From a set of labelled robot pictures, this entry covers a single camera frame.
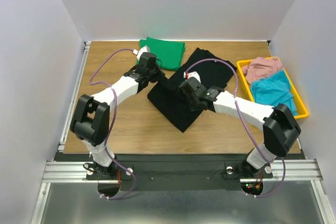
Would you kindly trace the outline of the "black t shirt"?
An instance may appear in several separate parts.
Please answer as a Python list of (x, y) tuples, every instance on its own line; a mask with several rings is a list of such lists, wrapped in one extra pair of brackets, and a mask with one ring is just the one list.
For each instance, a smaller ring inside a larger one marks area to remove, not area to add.
[(181, 132), (202, 111), (213, 110), (212, 102), (226, 88), (237, 68), (208, 50), (196, 48), (187, 62), (170, 78), (161, 79), (148, 93), (148, 100)]

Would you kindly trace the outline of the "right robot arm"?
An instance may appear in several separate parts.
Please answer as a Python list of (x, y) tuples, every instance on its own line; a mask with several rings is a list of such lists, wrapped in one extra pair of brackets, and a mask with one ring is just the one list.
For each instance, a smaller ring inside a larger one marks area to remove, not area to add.
[(245, 176), (253, 177), (275, 158), (286, 157), (301, 133), (291, 111), (282, 103), (276, 107), (254, 103), (216, 86), (206, 88), (195, 77), (184, 80), (179, 88), (192, 111), (210, 110), (227, 114), (241, 119), (245, 130), (248, 130), (249, 123), (262, 131), (263, 143), (254, 142), (255, 148), (241, 164)]

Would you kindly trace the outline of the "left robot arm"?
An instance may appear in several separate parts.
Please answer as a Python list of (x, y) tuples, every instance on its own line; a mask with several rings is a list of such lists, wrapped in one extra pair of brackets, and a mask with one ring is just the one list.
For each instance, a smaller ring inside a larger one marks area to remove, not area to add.
[(117, 107), (125, 99), (138, 94), (148, 84), (157, 82), (164, 73), (157, 63), (157, 57), (144, 46), (133, 50), (138, 63), (114, 84), (104, 81), (91, 85), (104, 84), (106, 89), (94, 95), (83, 94), (77, 102), (70, 130), (87, 147), (93, 158), (93, 173), (106, 179), (113, 178), (118, 172), (116, 157), (108, 146), (108, 138), (117, 115)]

